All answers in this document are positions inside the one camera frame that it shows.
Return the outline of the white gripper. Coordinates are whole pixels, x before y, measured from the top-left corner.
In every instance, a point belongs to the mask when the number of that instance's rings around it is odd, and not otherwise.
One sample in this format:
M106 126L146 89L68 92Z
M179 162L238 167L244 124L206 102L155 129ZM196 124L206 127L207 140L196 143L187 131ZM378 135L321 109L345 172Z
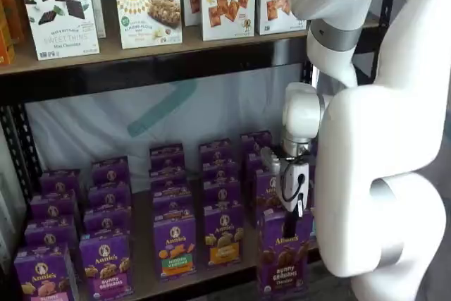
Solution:
M293 238L297 222L307 207L309 194L309 164L303 159L287 162L280 172L279 199L285 207L283 237Z

